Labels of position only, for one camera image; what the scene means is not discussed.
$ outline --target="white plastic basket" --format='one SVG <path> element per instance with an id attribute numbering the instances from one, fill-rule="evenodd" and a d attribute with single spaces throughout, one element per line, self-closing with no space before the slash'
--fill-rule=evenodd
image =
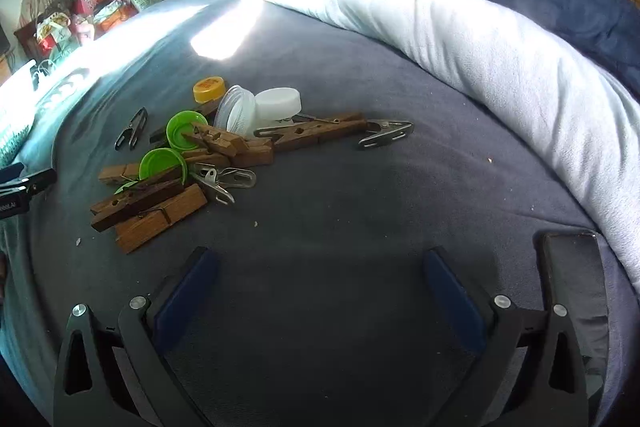
<path id="1" fill-rule="evenodd" d="M 0 167 L 11 165 L 31 130 L 35 116 L 31 68 L 35 63 L 29 61 L 0 86 Z"/>

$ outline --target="metal screw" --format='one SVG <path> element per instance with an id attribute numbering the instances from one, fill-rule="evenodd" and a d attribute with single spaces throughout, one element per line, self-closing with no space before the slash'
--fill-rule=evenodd
<path id="1" fill-rule="evenodd" d="M 131 308 L 132 310 L 139 310 L 145 304 L 146 304 L 146 299 L 142 295 L 140 295 L 138 297 L 133 297 L 129 301 L 129 308 Z"/>
<path id="2" fill-rule="evenodd" d="M 507 295 L 496 295 L 494 299 L 495 305 L 503 310 L 511 306 L 511 299 Z"/>
<path id="3" fill-rule="evenodd" d="M 559 317 L 566 317 L 566 308 L 562 304 L 556 304 L 554 306 L 554 313 Z"/>
<path id="4" fill-rule="evenodd" d="M 73 310 L 71 310 L 71 312 L 74 314 L 75 317 L 84 315 L 85 311 L 86 311 L 86 306 L 84 304 L 76 304 Z"/>

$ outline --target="white bottle cap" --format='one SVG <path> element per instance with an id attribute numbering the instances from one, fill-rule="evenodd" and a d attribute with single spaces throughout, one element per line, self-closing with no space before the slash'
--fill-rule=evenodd
<path id="1" fill-rule="evenodd" d="M 286 120 L 302 110 L 300 92 L 292 87 L 275 87 L 255 95 L 258 120 Z"/>

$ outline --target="gray bed sheet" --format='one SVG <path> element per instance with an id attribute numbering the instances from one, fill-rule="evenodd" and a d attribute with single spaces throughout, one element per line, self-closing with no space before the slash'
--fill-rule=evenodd
<path id="1" fill-rule="evenodd" d="M 51 419 L 72 307 L 85 302 L 114 325 L 132 296 L 151 293 L 204 246 L 220 255 L 220 279 L 167 359 L 216 425 L 423 425 L 471 359 L 431 302 L 420 254 L 442 245 L 489 293 L 540 308 L 534 234 L 594 225 L 484 108 L 380 42 L 265 5 L 234 55 L 197 55 L 190 39 L 238 1 L 152 7 L 136 19 L 206 5 L 83 96 L 38 115 L 19 159 L 29 171 L 53 159 L 59 181 L 28 215 L 0 222 L 10 261 L 2 355 Z M 139 161 L 149 131 L 192 107 L 191 87 L 212 75 L 253 92 L 295 87 L 308 114 L 361 110 L 413 121 L 415 132 L 365 152 L 352 137 L 279 154 L 255 168 L 255 188 L 236 190 L 234 208 L 209 204 L 124 255 L 113 230 L 89 225 L 89 206 L 110 193 L 98 172 Z M 143 105 L 139 146 L 115 152 Z M 604 416 L 636 367 L 640 314 L 620 264 L 599 244 L 609 329 Z M 593 320 L 604 320 L 606 337 L 606 319 Z M 598 345 L 607 357 L 606 339 Z"/>

